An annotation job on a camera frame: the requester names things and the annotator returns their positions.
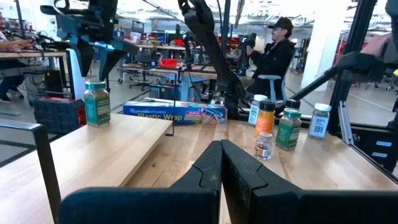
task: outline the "ceiling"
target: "ceiling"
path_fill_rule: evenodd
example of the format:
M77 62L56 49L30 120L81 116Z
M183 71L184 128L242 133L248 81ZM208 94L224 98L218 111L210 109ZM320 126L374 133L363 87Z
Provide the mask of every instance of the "ceiling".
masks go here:
M224 5L226 0L220 0L221 13L224 13ZM229 22L236 22L236 15L241 11L241 17L237 24L266 25L272 24L278 20L280 16L295 18L293 23L296 29L312 27L315 20L315 10L317 4L322 1L331 0L230 0L231 10L229 14ZM244 1L244 7L238 10L238 4ZM345 26L343 30L349 30L355 14L357 3L355 0L346 0L348 9L346 14ZM369 25L369 29L376 31L390 31L391 18L385 12L387 0L378 0L373 11L373 19ZM70 0L73 8L86 8L87 3L78 0ZM213 12L215 21L219 21L219 10L217 0L206 0L207 5ZM140 21L146 19L175 19L183 21L183 16L178 7L178 0L119 0L118 15L121 17L130 17Z

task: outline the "black metal rail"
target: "black metal rail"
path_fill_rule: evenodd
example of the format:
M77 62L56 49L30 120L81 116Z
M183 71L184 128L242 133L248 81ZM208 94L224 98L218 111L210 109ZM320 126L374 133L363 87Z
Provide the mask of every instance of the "black metal rail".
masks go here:
M54 223L57 223L61 194L46 128L41 124L12 121L8 119L0 119L0 128L28 131L33 134L52 217Z

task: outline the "office chair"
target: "office chair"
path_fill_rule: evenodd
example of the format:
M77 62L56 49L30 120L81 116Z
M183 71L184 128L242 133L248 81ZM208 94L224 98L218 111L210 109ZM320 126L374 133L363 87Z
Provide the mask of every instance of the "office chair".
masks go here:
M292 63L293 59L294 59L294 55L296 54L297 50L293 50L293 55L292 58L290 59L290 63L289 65ZM286 92L285 92L285 81L286 81L286 76L287 76L287 72L289 71L289 67L286 67L286 72L285 72L285 76L281 82L281 93L282 93L282 100L285 102L287 100L286 98ZM276 102L276 93L275 93L275 85L274 85L274 81L275 80L280 80L281 77L279 75L259 75L258 78L262 79L262 80L269 80L270 83L270 97L271 97L271 101Z

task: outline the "orange spice bottle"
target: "orange spice bottle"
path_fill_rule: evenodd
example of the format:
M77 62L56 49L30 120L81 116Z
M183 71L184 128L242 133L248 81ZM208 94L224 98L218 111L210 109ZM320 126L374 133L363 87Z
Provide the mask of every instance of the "orange spice bottle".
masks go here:
M276 104L272 101L260 102L260 111L254 130L254 137L257 137L260 133L272 133L272 129L274 128L275 109Z

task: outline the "black cap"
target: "black cap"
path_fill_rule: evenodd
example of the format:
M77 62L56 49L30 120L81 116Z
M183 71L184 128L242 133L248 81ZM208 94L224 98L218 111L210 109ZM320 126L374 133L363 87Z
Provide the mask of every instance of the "black cap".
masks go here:
M288 108L294 108L294 109L300 109L301 102L296 101L296 100L287 100L286 101L286 107Z
M270 29L282 28L282 29L287 29L289 31L292 31L293 24L292 24L292 21L288 17L281 17L278 19L278 21L274 25L269 25L268 28L270 28Z
M276 109L275 102L272 102L272 101L261 101L260 102L260 110L275 111L275 109Z

